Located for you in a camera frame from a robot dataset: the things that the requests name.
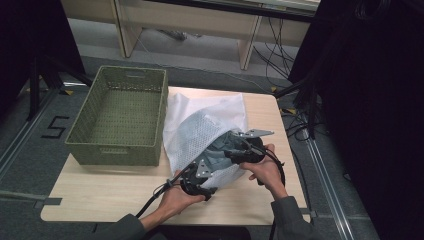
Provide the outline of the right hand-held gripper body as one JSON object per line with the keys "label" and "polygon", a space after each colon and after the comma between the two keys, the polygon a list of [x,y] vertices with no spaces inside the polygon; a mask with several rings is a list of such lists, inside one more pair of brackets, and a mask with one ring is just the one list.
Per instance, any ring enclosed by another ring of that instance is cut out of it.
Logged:
{"label": "right hand-held gripper body", "polygon": [[273,131],[259,129],[236,133],[234,149],[231,151],[231,162],[234,164],[260,162],[266,155],[262,137],[272,134]]}

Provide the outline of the light wooden desk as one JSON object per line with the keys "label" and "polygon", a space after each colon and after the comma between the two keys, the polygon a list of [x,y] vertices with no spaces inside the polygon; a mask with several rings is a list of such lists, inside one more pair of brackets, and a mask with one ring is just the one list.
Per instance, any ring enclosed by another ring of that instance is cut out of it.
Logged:
{"label": "light wooden desk", "polygon": [[246,0],[247,6],[275,10],[275,17],[232,13],[202,6],[181,6],[148,0],[61,0],[66,16],[72,19],[110,23],[116,26],[121,55],[131,56],[145,28],[181,31],[232,38],[238,41],[240,68],[248,68],[255,42],[298,47],[309,29],[307,22],[282,17],[288,10],[307,10],[313,14],[319,0],[276,0],[266,3]]}

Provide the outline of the white mesh laundry bag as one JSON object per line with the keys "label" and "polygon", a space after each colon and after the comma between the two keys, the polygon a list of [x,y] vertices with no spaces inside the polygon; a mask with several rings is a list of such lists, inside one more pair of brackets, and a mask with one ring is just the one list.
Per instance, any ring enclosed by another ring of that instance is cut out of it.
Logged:
{"label": "white mesh laundry bag", "polygon": [[168,98],[163,143],[172,173],[182,170],[227,132],[245,132],[247,114],[242,94]]}

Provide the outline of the person's left hand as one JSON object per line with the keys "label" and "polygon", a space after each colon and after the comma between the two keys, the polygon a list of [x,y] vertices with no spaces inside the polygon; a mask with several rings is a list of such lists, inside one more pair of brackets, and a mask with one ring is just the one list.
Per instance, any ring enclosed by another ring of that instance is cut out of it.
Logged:
{"label": "person's left hand", "polygon": [[187,207],[200,203],[205,200],[204,195],[189,195],[180,186],[177,180],[165,191],[158,208],[155,210],[159,217],[166,221],[167,219],[179,215]]}

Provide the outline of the green woven basket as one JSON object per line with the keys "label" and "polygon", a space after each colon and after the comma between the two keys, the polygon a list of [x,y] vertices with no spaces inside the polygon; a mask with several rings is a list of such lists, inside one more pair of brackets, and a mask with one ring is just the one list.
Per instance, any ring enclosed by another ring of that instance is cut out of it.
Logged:
{"label": "green woven basket", "polygon": [[81,165],[157,166],[167,98],[163,69],[102,66],[65,144]]}

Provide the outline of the blue denim jeans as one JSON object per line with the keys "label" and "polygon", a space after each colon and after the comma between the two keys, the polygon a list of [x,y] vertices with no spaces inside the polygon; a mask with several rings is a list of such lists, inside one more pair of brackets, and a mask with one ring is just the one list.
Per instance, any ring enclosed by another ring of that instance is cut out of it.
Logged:
{"label": "blue denim jeans", "polygon": [[225,150],[233,150],[235,143],[235,134],[232,131],[224,133],[214,140],[198,157],[198,160],[204,159],[205,163],[212,172],[223,170],[234,165],[229,158],[224,155]]}

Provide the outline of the black metal stand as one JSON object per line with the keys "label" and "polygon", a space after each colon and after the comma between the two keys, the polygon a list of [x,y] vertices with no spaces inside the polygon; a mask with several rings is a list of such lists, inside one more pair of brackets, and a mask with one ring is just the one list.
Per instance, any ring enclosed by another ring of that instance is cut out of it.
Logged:
{"label": "black metal stand", "polygon": [[85,71],[78,71],[65,62],[46,54],[35,56],[30,63],[28,120],[34,119],[40,109],[40,80],[43,80],[49,89],[60,89],[64,85],[59,76],[60,72],[67,73],[88,87],[93,84],[93,81],[85,75]]}
{"label": "black metal stand", "polygon": [[279,90],[273,94],[278,99],[289,93],[298,91],[293,103],[296,108],[306,110],[308,113],[306,130],[310,139],[315,139],[314,127],[315,127],[315,115],[316,115],[316,81],[318,78],[313,73],[308,73],[302,80],[292,84],[291,86]]}

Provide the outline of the dark curtain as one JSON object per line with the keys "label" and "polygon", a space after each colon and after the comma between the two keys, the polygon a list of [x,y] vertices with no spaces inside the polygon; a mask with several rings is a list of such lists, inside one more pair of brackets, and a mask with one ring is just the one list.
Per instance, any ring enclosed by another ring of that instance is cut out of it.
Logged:
{"label": "dark curtain", "polygon": [[0,0],[0,117],[45,55],[85,73],[61,0]]}
{"label": "dark curtain", "polygon": [[346,19],[316,90],[381,240],[424,240],[424,0],[321,0],[290,79],[311,72]]}

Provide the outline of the person's right hand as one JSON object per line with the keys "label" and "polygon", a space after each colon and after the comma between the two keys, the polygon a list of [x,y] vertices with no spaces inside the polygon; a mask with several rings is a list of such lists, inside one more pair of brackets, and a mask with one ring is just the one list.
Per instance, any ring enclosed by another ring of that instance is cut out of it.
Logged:
{"label": "person's right hand", "polygon": [[241,163],[240,168],[251,172],[249,179],[259,180],[268,189],[275,200],[288,196],[284,184],[281,181],[281,173],[277,164],[269,156],[265,156],[258,163]]}

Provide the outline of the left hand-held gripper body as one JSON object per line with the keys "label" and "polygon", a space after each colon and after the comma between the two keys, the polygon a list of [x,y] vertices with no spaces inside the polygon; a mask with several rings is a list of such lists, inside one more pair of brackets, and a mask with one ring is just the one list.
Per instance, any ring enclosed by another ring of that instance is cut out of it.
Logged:
{"label": "left hand-held gripper body", "polygon": [[204,159],[194,160],[180,174],[180,186],[188,195],[204,196],[204,190],[210,189],[202,186],[213,175]]}

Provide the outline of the grey power strip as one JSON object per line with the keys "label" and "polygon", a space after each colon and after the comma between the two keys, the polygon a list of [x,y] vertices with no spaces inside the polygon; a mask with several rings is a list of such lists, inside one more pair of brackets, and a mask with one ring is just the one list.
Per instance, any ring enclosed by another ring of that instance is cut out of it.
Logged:
{"label": "grey power strip", "polygon": [[181,31],[170,31],[170,30],[160,30],[160,33],[165,34],[168,37],[171,37],[174,40],[177,41],[185,41],[188,39],[189,36],[194,38],[200,38],[200,34],[193,34],[193,33],[187,33],[187,32],[181,32]]}

